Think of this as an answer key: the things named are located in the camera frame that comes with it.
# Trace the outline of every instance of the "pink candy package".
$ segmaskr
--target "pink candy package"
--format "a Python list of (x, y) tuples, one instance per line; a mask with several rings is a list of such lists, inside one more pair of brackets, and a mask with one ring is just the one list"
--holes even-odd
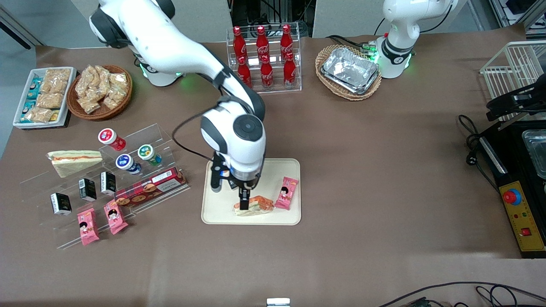
[(275, 207), (290, 210), (290, 202), (292, 202), (292, 196), (296, 191), (297, 180), (284, 177), (282, 180), (281, 192), (278, 195)]
[(123, 213), (121, 213), (120, 207), (114, 200), (111, 200), (104, 206), (104, 212), (106, 213), (106, 218), (108, 218), (108, 226), (110, 226), (112, 234), (116, 234), (129, 226), (123, 219)]
[(99, 239), (97, 227), (95, 227), (95, 210), (93, 208), (78, 214), (80, 224), (80, 237), (83, 245), (87, 245)]

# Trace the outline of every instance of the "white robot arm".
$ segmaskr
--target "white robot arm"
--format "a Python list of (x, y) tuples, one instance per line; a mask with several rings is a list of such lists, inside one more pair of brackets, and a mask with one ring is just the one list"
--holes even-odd
[(239, 186), (241, 209), (260, 178), (265, 155), (265, 106), (262, 98), (205, 46), (184, 36), (171, 22), (170, 0), (100, 0), (90, 17), (99, 40), (115, 48), (128, 46), (157, 86), (172, 84), (180, 73), (197, 73), (225, 91), (215, 108), (201, 118), (201, 133), (215, 150), (211, 187), (218, 192), (221, 175)]
[(383, 15), (390, 21), (388, 36), (376, 40), (377, 64), (384, 78), (402, 74), (409, 55), (419, 38), (417, 21), (446, 14), (458, 0), (385, 0)]

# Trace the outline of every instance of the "black machine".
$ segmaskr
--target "black machine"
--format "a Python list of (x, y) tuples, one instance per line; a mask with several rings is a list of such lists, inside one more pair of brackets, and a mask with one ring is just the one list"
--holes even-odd
[[(546, 111), (545, 81), (542, 75), (535, 84), (493, 99), (488, 119)], [(493, 173), (521, 256), (546, 258), (546, 120), (498, 122), (475, 140)]]

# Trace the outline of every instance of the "white tray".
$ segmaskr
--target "white tray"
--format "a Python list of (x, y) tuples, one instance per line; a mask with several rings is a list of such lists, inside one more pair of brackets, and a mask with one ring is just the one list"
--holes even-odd
[(212, 162), (206, 166), (205, 191), (201, 219), (206, 224), (229, 225), (296, 225), (301, 220), (301, 179), (300, 163), (296, 159), (265, 159), (262, 177), (258, 186), (250, 191), (250, 196), (261, 195), (273, 201), (281, 191), (283, 177), (300, 180), (290, 204), (290, 210), (275, 208), (267, 214), (236, 216), (233, 205), (239, 202), (239, 190), (232, 190), (227, 181), (222, 180), (222, 189), (214, 193), (210, 188)]
[[(31, 86), (32, 79), (34, 78), (34, 74), (38, 75), (39, 77), (44, 77), (46, 70), (53, 68), (53, 69), (61, 69), (61, 68), (68, 68), (70, 69), (70, 76), (68, 77), (68, 83), (67, 88), (64, 91), (64, 97), (63, 101), (61, 103), (61, 108), (59, 110), (59, 116), (56, 121), (50, 121), (48, 123), (42, 123), (42, 122), (29, 122), (29, 123), (21, 123), (21, 113), (23, 112), (23, 106), (25, 105), (25, 101), (27, 100), (28, 95), (28, 89)], [(52, 128), (52, 127), (60, 127), (64, 125), (64, 122), (67, 119), (67, 113), (68, 113), (68, 107), (67, 107), (67, 93), (68, 89), (70, 88), (70, 85), (72, 82), (74, 82), (74, 79), (76, 79), (76, 69), (74, 67), (49, 67), (49, 68), (37, 68), (32, 69), (31, 72), (28, 74), (27, 83), (25, 84), (25, 88), (23, 89), (23, 94), (21, 95), (21, 99), (19, 100), (19, 107), (17, 108), (17, 111), (15, 111), (15, 115), (13, 117), (13, 126), (17, 127), (19, 129), (36, 129), (36, 128)]]

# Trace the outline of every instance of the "brown paper tablecloth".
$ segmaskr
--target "brown paper tablecloth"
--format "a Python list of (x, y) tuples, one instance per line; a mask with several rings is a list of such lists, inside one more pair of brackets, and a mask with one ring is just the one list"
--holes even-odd
[[(356, 103), (315, 76), (314, 57), (332, 42), (304, 39), (303, 90), (263, 96), (267, 157), (301, 163), (297, 226), (204, 224), (206, 161), (176, 150), (190, 190), (138, 215), (121, 235), (64, 251), (51, 229), (37, 226), (35, 208), (21, 203), (19, 182), (51, 169), (45, 154), (96, 149), (104, 127), (127, 135), (157, 122), (171, 131), (213, 105), (218, 91), (196, 75), (154, 87), (128, 49), (37, 48), (40, 67), (122, 66), (134, 93), (107, 122), (73, 117), (66, 129), (13, 130), (0, 161), (1, 305), (263, 306), (268, 297), (289, 297), (293, 306), (376, 306), (456, 280), (544, 294), (546, 262), (519, 259), (502, 203), (466, 165), (456, 125), (464, 113), (487, 127), (478, 70), (505, 43), (523, 39), (522, 27), (423, 35), (402, 76)], [(225, 58), (225, 45), (209, 47)], [(212, 153), (199, 121), (179, 138)], [(423, 296), (478, 303), (471, 286)]]

